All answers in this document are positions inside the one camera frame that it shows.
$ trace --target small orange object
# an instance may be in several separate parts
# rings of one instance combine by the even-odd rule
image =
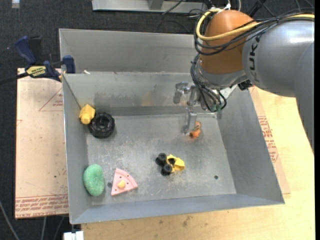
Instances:
[[[111,196],[136,189],[138,184],[126,171],[116,168],[113,178]]]
[[[198,138],[199,134],[201,133],[201,123],[199,121],[195,121],[194,129],[190,132],[190,137],[196,139]]]

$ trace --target black rubber grommet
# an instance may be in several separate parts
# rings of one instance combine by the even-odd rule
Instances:
[[[115,130],[115,120],[107,113],[97,113],[88,125],[90,133],[98,138],[108,138]]]
[[[172,166],[166,163],[161,170],[161,174],[163,176],[167,176],[167,175],[170,175],[171,172],[172,172]]]
[[[165,153],[160,153],[155,159],[155,162],[159,166],[164,166],[166,164],[167,155]]]

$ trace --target black ring object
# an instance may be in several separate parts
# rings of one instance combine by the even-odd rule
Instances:
[[[110,114],[96,113],[88,127],[94,137],[105,139],[114,132],[115,120]]]

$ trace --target yellow object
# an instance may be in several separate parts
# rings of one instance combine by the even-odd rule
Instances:
[[[126,186],[126,182],[124,180],[121,180],[117,185],[119,189],[123,189],[125,186]]]
[[[168,155],[166,157],[166,162],[170,165],[172,165],[172,173],[174,171],[183,171],[185,169],[185,162],[180,159],[179,157],[175,157],[172,154]]]
[[[84,125],[90,124],[91,120],[95,117],[96,110],[89,104],[85,105],[81,111],[79,118]]]

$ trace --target gray floor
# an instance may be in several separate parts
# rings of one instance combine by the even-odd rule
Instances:
[[[257,0],[241,0],[242,11],[247,13]],[[315,5],[315,0],[308,0]],[[44,53],[51,53],[58,61],[59,28],[118,30],[150,33],[192,33],[194,20],[177,14],[139,12],[93,12],[92,0],[20,0],[20,9],[12,8],[12,0],[0,0],[0,81],[14,77],[15,69],[26,66],[14,48],[20,37],[43,37]],[[310,7],[304,0],[298,0],[300,7]],[[267,0],[266,5],[276,15],[297,8],[295,0]],[[261,8],[255,19],[271,15]],[[13,218],[15,196],[15,145],[16,145],[16,101],[15,82],[0,85],[0,200],[21,240],[41,238],[43,218],[15,220]],[[47,218],[44,239],[51,240],[61,217]],[[70,231],[68,219],[62,221],[60,233]],[[0,239],[15,239],[5,218],[0,212]]]

